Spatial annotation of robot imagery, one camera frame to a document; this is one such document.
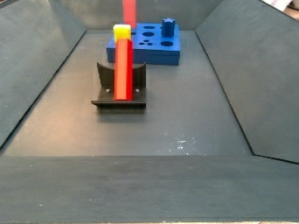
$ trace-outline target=blue pegboard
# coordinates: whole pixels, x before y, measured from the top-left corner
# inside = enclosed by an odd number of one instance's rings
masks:
[[[180,60],[180,33],[175,25],[173,36],[163,37],[161,24],[136,24],[132,30],[133,62],[177,66]],[[115,38],[107,44],[107,61],[115,62]]]

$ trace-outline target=red rod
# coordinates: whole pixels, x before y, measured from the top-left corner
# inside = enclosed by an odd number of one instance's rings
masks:
[[[115,101],[133,100],[133,48],[128,38],[116,42]]]
[[[136,0],[123,0],[124,23],[136,28]]]

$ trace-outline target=yellow block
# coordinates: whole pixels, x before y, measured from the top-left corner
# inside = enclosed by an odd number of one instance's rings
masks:
[[[129,24],[115,24],[113,26],[115,41],[119,39],[131,40],[131,25]]]

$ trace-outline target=black holder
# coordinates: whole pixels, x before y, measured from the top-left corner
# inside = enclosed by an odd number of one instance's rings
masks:
[[[115,101],[115,69],[97,63],[97,74],[101,88],[97,100],[91,103],[99,108],[131,109],[145,107],[145,64],[133,68],[133,100]]]

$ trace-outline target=bin floor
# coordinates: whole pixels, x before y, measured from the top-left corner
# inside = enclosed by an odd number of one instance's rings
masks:
[[[147,66],[147,108],[99,110],[96,63],[111,31],[88,31],[8,140],[3,156],[251,156],[193,31],[179,66]]]

